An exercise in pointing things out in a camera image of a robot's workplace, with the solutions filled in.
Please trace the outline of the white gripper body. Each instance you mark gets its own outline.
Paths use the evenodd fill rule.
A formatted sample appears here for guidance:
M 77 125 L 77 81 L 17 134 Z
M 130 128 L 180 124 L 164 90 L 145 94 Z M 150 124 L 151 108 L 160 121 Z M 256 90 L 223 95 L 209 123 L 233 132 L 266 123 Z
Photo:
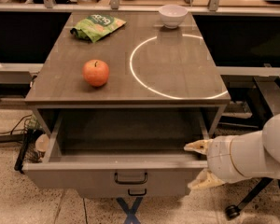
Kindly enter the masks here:
M 210 171 L 226 183 L 235 183 L 240 180 L 231 160 L 231 141 L 234 135 L 219 136 L 208 145 L 207 163 Z

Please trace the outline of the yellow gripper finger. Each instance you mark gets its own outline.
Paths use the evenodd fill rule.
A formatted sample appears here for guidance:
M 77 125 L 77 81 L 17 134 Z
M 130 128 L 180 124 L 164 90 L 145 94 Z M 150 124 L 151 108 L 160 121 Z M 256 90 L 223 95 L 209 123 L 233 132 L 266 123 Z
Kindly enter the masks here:
M 224 181 L 215 176 L 210 170 L 203 169 L 197 177 L 188 183 L 190 190 L 195 189 L 209 189 L 224 184 Z
M 185 144 L 184 150 L 185 151 L 194 151 L 194 152 L 205 155 L 207 153 L 207 150 L 211 143 L 212 143 L 212 139 L 197 140 L 195 142 Z

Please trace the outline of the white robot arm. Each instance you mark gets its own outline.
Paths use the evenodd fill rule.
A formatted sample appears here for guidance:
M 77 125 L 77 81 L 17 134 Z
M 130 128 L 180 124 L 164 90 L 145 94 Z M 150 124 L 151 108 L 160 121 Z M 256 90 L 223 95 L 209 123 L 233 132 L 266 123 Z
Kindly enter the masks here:
M 208 189 L 255 177 L 280 179 L 280 114 L 261 131 L 218 136 L 184 146 L 207 158 L 207 167 L 188 183 L 191 190 Z

